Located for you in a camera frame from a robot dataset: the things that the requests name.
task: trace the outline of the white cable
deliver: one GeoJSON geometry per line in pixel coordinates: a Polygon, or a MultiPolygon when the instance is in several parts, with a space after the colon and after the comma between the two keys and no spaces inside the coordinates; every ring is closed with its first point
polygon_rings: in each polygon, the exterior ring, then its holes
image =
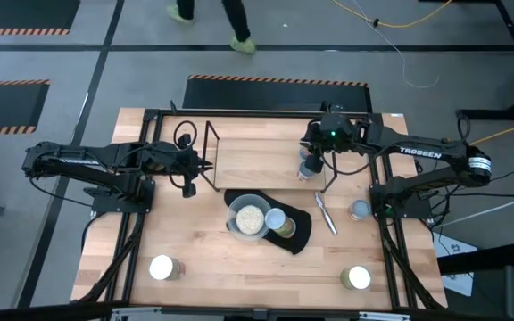
{"type": "MultiPolygon", "coordinates": [[[[368,15],[366,15],[366,13],[364,12],[364,10],[362,10],[362,7],[361,5],[358,3],[358,1],[354,0],[354,2],[356,3],[356,6],[358,7],[358,9],[361,10],[362,12],[362,15],[364,17],[368,17],[368,15]]],[[[408,79],[406,78],[406,58],[403,56],[403,53],[400,51],[400,49],[398,49],[394,44],[392,44],[392,42],[390,42],[390,40],[388,40],[388,38],[386,38],[382,33],[380,33],[380,31],[376,30],[376,28],[372,27],[372,25],[367,21],[367,20],[364,20],[366,22],[366,24],[372,29],[374,30],[374,32],[376,32],[377,34],[379,34],[389,45],[392,46],[393,49],[395,49],[398,54],[400,54],[400,56],[402,57],[402,60],[403,60],[403,67],[402,67],[402,75],[403,75],[403,81],[406,82],[406,84],[410,85],[410,86],[413,86],[413,87],[416,87],[416,88],[419,88],[419,89],[427,89],[427,88],[431,88],[435,85],[437,85],[437,83],[439,82],[439,75],[437,75],[437,78],[435,79],[435,82],[431,85],[427,85],[427,86],[419,86],[419,85],[414,85],[412,84],[410,81],[408,81],[408,79]]]]}
{"type": "Polygon", "coordinates": [[[440,226],[436,226],[436,227],[446,227],[446,226],[449,226],[451,224],[455,224],[455,223],[459,223],[459,222],[462,222],[464,220],[468,220],[470,218],[476,218],[478,217],[479,215],[483,215],[483,214],[487,214],[487,213],[491,213],[492,211],[496,211],[496,210],[501,210],[501,209],[504,209],[508,206],[511,206],[511,205],[514,205],[514,201],[513,202],[508,202],[507,204],[503,204],[501,206],[497,206],[496,208],[492,208],[490,210],[484,210],[484,211],[480,211],[476,214],[472,214],[472,215],[469,215],[468,217],[465,217],[465,218],[459,218],[459,219],[456,219],[456,220],[453,220],[451,222],[448,222],[448,223],[445,223],[445,224],[442,224],[440,226]]]}

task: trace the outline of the rice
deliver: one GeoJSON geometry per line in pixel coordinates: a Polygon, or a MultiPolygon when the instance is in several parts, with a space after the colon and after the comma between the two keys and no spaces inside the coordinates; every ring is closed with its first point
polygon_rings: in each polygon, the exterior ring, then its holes
{"type": "Polygon", "coordinates": [[[256,206],[247,205],[237,213],[236,224],[241,233],[254,235],[263,228],[265,216],[256,206]]]}

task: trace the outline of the person's leg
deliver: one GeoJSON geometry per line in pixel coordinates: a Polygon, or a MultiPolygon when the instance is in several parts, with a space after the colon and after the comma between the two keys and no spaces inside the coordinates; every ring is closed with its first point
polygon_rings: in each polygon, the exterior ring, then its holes
{"type": "Polygon", "coordinates": [[[192,23],[194,20],[194,0],[177,0],[176,4],[169,5],[167,10],[175,21],[192,23]]]}
{"type": "Polygon", "coordinates": [[[247,16],[241,0],[221,0],[229,23],[236,35],[231,39],[230,46],[241,53],[255,53],[255,43],[250,39],[251,32],[247,27],[247,16]]]}
{"type": "Polygon", "coordinates": [[[241,0],[222,0],[222,3],[225,12],[228,14],[229,23],[236,32],[237,40],[244,42],[251,36],[251,33],[247,27],[247,16],[243,3],[241,0]]]}
{"type": "Polygon", "coordinates": [[[186,20],[194,18],[194,0],[177,0],[179,15],[186,20]]]}

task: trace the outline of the gray floor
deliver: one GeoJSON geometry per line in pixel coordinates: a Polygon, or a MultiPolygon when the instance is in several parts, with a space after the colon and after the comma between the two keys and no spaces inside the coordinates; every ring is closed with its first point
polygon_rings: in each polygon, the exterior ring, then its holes
{"type": "MultiPolygon", "coordinates": [[[[359,0],[368,15],[383,21],[413,21],[438,4],[413,0],[359,0]]],[[[198,1],[196,25],[178,26],[164,16],[161,0],[127,0],[114,37],[115,45],[224,45],[231,35],[219,3],[198,1]]],[[[343,3],[353,6],[352,1],[343,3]]],[[[505,0],[514,20],[514,1],[505,0]]],[[[84,0],[67,37],[0,37],[0,44],[102,44],[115,0],[84,0]]],[[[329,0],[245,0],[253,37],[259,44],[385,45],[362,21],[329,0]]],[[[509,45],[509,33],[494,6],[453,4],[427,23],[411,29],[381,29],[398,45],[509,45]]],[[[0,53],[0,80],[48,78],[52,85],[33,135],[0,136],[0,309],[15,304],[33,254],[49,198],[32,189],[21,173],[23,150],[42,140],[67,144],[85,100],[98,53],[0,53]]],[[[83,144],[110,142],[120,107],[168,108],[180,104],[190,74],[315,78],[369,83],[376,112],[404,113],[412,134],[457,137],[454,111],[497,109],[514,103],[514,53],[233,52],[110,53],[84,134],[83,144]]],[[[470,141],[514,126],[514,122],[475,121],[470,141]]],[[[514,170],[514,133],[481,145],[493,159],[493,175],[514,170]]],[[[433,162],[423,162],[426,169],[433,162]]],[[[51,189],[53,180],[40,183],[51,189]]],[[[514,193],[514,176],[480,189],[514,193]]],[[[82,184],[71,182],[67,196],[83,202],[82,184]]],[[[509,199],[453,198],[455,219],[509,199]]],[[[88,209],[63,204],[37,285],[34,305],[66,303],[79,263],[80,234],[88,209]]],[[[514,243],[514,207],[489,217],[446,227],[446,235],[488,248],[514,243]]],[[[501,287],[496,274],[480,274],[471,300],[448,293],[458,310],[500,313],[501,287]]]]}

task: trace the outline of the yellow cable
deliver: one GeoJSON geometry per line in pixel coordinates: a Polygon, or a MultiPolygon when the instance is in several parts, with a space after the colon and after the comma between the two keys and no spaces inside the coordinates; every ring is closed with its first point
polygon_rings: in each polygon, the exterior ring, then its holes
{"type": "MultiPolygon", "coordinates": [[[[347,7],[347,6],[344,6],[342,5],[341,3],[339,3],[338,1],[336,0],[332,0],[332,2],[334,2],[336,5],[338,5],[339,7],[345,9],[347,12],[350,12],[356,16],[358,16],[359,18],[362,18],[364,19],[365,21],[368,21],[368,22],[374,22],[372,19],[370,19],[369,17],[365,16],[365,15],[362,15],[360,13],[357,13],[356,11],[354,11],[353,9],[347,7]]],[[[384,23],[384,22],[378,22],[378,26],[382,25],[382,26],[385,26],[385,27],[388,27],[388,28],[409,28],[409,27],[412,27],[412,26],[415,26],[417,25],[418,23],[421,23],[422,21],[426,21],[428,20],[429,18],[431,18],[432,16],[434,16],[436,13],[442,11],[443,8],[445,8],[448,4],[450,4],[451,2],[453,2],[453,0],[448,0],[445,4],[443,4],[441,7],[435,9],[433,12],[431,12],[429,15],[421,18],[421,19],[418,19],[416,21],[413,21],[413,22],[410,22],[408,24],[403,24],[403,25],[394,25],[394,24],[389,24],[389,23],[384,23]]],[[[514,131],[514,128],[509,128],[509,129],[505,129],[503,131],[500,131],[498,133],[495,133],[493,135],[490,135],[490,136],[487,136],[487,137],[484,137],[484,138],[481,138],[481,139],[478,139],[476,140],[475,142],[471,143],[472,145],[474,144],[480,144],[480,143],[483,143],[485,141],[488,141],[492,138],[495,138],[497,136],[501,136],[501,135],[505,135],[505,134],[508,134],[510,132],[514,131]]]]}
{"type": "Polygon", "coordinates": [[[478,139],[476,140],[475,142],[471,143],[472,145],[474,144],[479,144],[479,143],[483,143],[484,141],[488,141],[489,139],[491,138],[495,138],[497,136],[501,136],[501,135],[505,135],[505,134],[508,134],[510,132],[514,131],[514,128],[509,128],[509,129],[505,129],[503,131],[500,131],[499,133],[495,133],[493,135],[490,135],[490,136],[487,136],[487,137],[484,137],[484,138],[481,138],[481,139],[478,139]]]}
{"type": "MultiPolygon", "coordinates": [[[[347,12],[350,12],[356,16],[358,16],[359,18],[362,18],[364,19],[365,21],[369,21],[369,22],[374,22],[372,19],[370,19],[369,17],[365,16],[365,15],[362,15],[360,13],[357,13],[356,11],[354,11],[353,9],[339,3],[338,1],[336,0],[332,0],[332,2],[334,2],[336,5],[338,5],[339,7],[345,9],[347,12]]],[[[378,22],[378,26],[385,26],[385,27],[388,27],[388,28],[409,28],[409,27],[412,27],[412,26],[415,26],[417,24],[419,24],[420,22],[422,21],[426,21],[428,20],[429,18],[433,17],[436,13],[442,11],[443,8],[445,8],[448,4],[450,4],[451,2],[453,2],[453,0],[448,0],[445,4],[443,4],[441,7],[435,9],[433,12],[431,12],[429,15],[421,18],[421,19],[418,19],[416,21],[413,21],[413,22],[410,22],[408,24],[403,24],[403,25],[394,25],[394,24],[390,24],[390,23],[384,23],[384,22],[378,22]]]]}

